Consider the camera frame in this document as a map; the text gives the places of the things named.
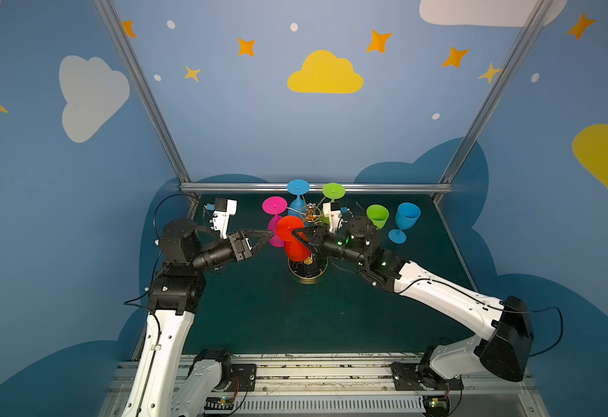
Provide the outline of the red wine glass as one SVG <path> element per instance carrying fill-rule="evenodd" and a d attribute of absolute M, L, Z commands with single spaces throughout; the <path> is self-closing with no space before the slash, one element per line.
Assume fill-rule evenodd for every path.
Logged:
<path fill-rule="evenodd" d="M 286 256 L 292 262 L 304 262 L 311 255 L 311 251 L 297 239 L 294 232 L 303 227 L 304 222 L 294 215 L 286 216 L 277 223 L 276 233 L 284 242 Z"/>

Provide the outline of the pink wine glass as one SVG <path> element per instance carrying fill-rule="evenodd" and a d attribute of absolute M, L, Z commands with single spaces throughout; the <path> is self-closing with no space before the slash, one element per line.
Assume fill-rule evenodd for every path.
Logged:
<path fill-rule="evenodd" d="M 282 219 L 281 214 L 288 209 L 288 203 L 283 197 L 271 196 L 262 203 L 262 209 L 272 217 L 267 225 L 267 229 L 274 233 L 273 237 L 270 239 L 271 245 L 276 248 L 283 248 L 285 242 L 278 236 L 277 226 Z"/>

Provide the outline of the green wine glass back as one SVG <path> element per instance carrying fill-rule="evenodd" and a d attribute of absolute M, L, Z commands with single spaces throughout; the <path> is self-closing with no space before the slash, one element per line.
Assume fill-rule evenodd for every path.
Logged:
<path fill-rule="evenodd" d="M 322 192 L 328 199 L 327 203 L 338 203 L 338 200 L 345 196 L 345 187 L 339 183 L 330 182 L 323 187 Z"/>

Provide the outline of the green wine glass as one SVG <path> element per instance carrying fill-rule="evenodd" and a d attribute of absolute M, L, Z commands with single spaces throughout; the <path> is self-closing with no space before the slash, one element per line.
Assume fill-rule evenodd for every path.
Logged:
<path fill-rule="evenodd" d="M 376 228 L 383 229 L 390 217 L 390 212 L 383 205 L 372 204 L 366 209 L 366 216 Z"/>
<path fill-rule="evenodd" d="M 345 187 L 339 183 L 330 182 L 323 187 L 322 192 L 328 199 L 327 203 L 338 203 L 338 200 L 345 196 Z"/>

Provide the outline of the blue wine glass front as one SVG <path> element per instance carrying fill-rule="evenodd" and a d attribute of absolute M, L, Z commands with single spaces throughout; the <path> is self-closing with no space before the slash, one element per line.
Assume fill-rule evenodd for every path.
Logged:
<path fill-rule="evenodd" d="M 392 243 L 403 244 L 407 240 L 406 231 L 411 229 L 421 216 L 421 208 L 414 203 L 401 203 L 395 215 L 396 229 L 388 233 Z"/>

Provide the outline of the blue wine glass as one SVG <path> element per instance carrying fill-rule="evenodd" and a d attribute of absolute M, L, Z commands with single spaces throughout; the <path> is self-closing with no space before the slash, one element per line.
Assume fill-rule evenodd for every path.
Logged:
<path fill-rule="evenodd" d="M 286 188 L 291 195 L 295 196 L 288 205 L 288 215 L 300 217 L 301 211 L 307 206 L 304 196 L 310 190 L 310 184 L 306 180 L 295 179 L 291 180 Z"/>
<path fill-rule="evenodd" d="M 407 240 L 406 231 L 411 229 L 421 216 L 421 208 L 414 203 L 401 203 L 395 215 L 396 229 L 388 233 L 392 243 L 403 244 Z"/>

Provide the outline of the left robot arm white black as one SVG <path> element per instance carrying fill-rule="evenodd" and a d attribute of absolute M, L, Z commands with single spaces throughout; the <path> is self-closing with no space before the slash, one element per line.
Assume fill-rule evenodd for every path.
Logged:
<path fill-rule="evenodd" d="M 125 416 L 199 416 L 213 392 L 238 385 L 224 349 L 204 349 L 180 389 L 175 380 L 206 287 L 205 273 L 250 259 L 274 233 L 239 229 L 224 239 L 214 236 L 207 244 L 201 243 L 201 234 L 212 235 L 213 230 L 188 218 L 163 228 L 163 269 L 149 286 L 145 342 Z"/>

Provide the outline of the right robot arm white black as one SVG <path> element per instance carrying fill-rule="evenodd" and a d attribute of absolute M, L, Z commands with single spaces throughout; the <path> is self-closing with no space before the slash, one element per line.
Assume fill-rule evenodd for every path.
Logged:
<path fill-rule="evenodd" d="M 472 331 L 461 342 L 425 351 L 416 370 L 420 385 L 441 390 L 458 376 L 484 371 L 507 382 L 523 380 L 534 333 L 528 308 L 517 297 L 481 295 L 397 256 L 381 246 L 380 230 L 363 216 L 352 218 L 342 235 L 292 216 L 279 221 L 277 233 L 313 255 L 350 262 L 376 288 L 421 302 Z"/>

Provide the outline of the blue wine glass back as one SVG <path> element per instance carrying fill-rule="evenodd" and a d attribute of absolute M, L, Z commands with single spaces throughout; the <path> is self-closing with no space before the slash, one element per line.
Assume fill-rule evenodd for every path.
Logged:
<path fill-rule="evenodd" d="M 306 180 L 295 179 L 291 180 L 286 188 L 291 195 L 295 196 L 288 205 L 288 215 L 300 217 L 301 211 L 307 206 L 304 196 L 310 190 L 310 184 Z"/>

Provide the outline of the left circuit board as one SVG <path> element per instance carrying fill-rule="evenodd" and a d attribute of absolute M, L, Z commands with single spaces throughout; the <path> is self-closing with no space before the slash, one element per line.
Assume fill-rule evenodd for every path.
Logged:
<path fill-rule="evenodd" d="M 234 411 L 234 400 L 229 397 L 209 397 L 205 401 L 203 410 L 205 414 L 211 414 L 212 412 L 230 414 Z"/>

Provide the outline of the circuit board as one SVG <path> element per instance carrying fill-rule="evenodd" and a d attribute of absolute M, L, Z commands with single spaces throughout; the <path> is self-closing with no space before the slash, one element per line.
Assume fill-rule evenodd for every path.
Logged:
<path fill-rule="evenodd" d="M 203 410 L 205 414 L 211 414 L 212 412 L 230 414 L 234 411 L 234 400 L 229 397 L 209 397 L 205 401 Z"/>
<path fill-rule="evenodd" d="M 451 403 L 447 397 L 425 396 L 422 402 L 425 417 L 448 417 L 451 412 Z"/>

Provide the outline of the right circuit board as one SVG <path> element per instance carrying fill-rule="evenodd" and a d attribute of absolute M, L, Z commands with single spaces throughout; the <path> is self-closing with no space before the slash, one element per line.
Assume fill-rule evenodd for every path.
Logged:
<path fill-rule="evenodd" d="M 425 396 L 422 402 L 425 417 L 448 417 L 451 412 L 451 403 L 447 397 Z"/>

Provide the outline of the aluminium frame back bar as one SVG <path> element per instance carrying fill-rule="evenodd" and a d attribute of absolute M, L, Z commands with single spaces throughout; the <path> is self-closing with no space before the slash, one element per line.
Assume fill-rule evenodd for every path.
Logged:
<path fill-rule="evenodd" d="M 347 193 L 354 194 L 450 194 L 451 184 L 406 184 L 406 183 L 346 183 Z M 274 182 L 182 182 L 180 190 L 198 193 L 285 193 L 286 183 Z"/>

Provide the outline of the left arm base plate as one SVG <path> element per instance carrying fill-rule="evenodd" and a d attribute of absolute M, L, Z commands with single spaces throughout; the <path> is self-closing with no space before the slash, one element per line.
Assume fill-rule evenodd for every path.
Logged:
<path fill-rule="evenodd" d="M 256 364 L 232 364 L 230 375 L 220 386 L 222 392 L 253 392 L 257 382 Z"/>

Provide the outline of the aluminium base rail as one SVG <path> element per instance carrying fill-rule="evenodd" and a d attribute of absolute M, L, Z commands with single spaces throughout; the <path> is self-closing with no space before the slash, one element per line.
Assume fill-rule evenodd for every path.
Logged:
<path fill-rule="evenodd" d="M 180 389 L 195 357 L 183 356 L 175 380 Z M 461 375 L 462 391 L 397 391 L 390 364 L 418 364 L 416 354 L 237 354 L 232 364 L 256 364 L 253 392 L 222 392 L 209 397 L 234 400 L 230 414 L 199 416 L 423 416 L 425 396 L 447 397 L 449 416 L 546 416 L 548 410 L 529 375 L 506 382 L 487 373 Z M 121 416 L 138 364 L 122 362 L 99 412 Z"/>

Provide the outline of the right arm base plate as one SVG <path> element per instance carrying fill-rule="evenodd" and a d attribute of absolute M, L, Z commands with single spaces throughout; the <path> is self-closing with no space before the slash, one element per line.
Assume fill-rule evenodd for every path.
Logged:
<path fill-rule="evenodd" d="M 397 391 L 462 391 L 460 378 L 446 380 L 428 366 L 395 361 L 390 364 L 392 380 Z"/>

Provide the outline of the aluminium frame left post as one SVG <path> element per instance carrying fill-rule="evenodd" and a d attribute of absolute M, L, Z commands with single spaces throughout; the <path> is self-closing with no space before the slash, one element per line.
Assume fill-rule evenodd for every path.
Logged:
<path fill-rule="evenodd" d="M 120 20 L 118 11 L 113 1 L 95 0 L 95 6 L 104 23 L 113 43 L 123 61 L 130 79 L 135 86 L 149 119 L 158 135 L 161 145 L 165 150 L 170 163 L 177 174 L 180 182 L 190 182 L 189 172 L 182 159 L 181 153 L 176 146 L 175 139 L 164 119 L 156 98 L 149 86 L 149 82 L 142 70 L 134 48 L 130 43 L 123 22 Z"/>

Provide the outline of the aluminium frame post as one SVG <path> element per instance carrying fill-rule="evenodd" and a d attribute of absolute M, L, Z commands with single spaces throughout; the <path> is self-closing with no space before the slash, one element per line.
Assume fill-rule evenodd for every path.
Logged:
<path fill-rule="evenodd" d="M 451 161 L 448 163 L 439 181 L 439 187 L 451 193 L 452 183 L 461 170 L 465 160 L 470 155 L 472 148 L 479 139 L 481 133 L 490 121 L 491 116 L 507 91 L 512 79 L 517 73 L 520 65 L 530 52 L 536 42 L 541 30 L 545 26 L 545 19 L 554 6 L 553 0 L 536 1 L 531 14 L 527 17 L 524 26 L 519 32 L 516 41 L 503 61 L 503 67 L 498 76 L 491 83 L 484 101 L 482 102 L 476 116 L 473 118 L 469 129 L 463 136 L 456 148 Z"/>
<path fill-rule="evenodd" d="M 164 119 L 156 98 L 149 86 L 149 82 L 142 70 L 134 48 L 130 43 L 123 22 L 120 20 L 118 11 L 113 1 L 95 0 L 95 6 L 104 23 L 113 43 L 123 61 L 130 79 L 135 86 L 149 119 L 158 135 L 161 145 L 165 150 L 170 163 L 177 174 L 180 182 L 190 182 L 189 172 L 182 159 L 181 153 L 176 146 L 175 139 Z"/>

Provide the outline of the aluminium frame right post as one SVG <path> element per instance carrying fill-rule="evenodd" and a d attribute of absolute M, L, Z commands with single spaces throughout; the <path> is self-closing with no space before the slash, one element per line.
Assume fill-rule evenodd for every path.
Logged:
<path fill-rule="evenodd" d="M 553 0 L 536 1 L 531 14 L 527 17 L 524 26 L 519 32 L 516 41 L 503 61 L 503 67 L 498 76 L 491 83 L 484 101 L 482 102 L 476 116 L 473 118 L 469 129 L 463 136 L 456 148 L 451 161 L 448 163 L 439 181 L 439 187 L 451 193 L 452 183 L 461 170 L 465 160 L 470 155 L 472 148 L 479 139 L 481 133 L 490 121 L 491 116 L 507 91 L 512 79 L 517 73 L 520 65 L 530 52 L 536 42 L 541 30 L 545 26 L 545 19 L 554 6 Z"/>

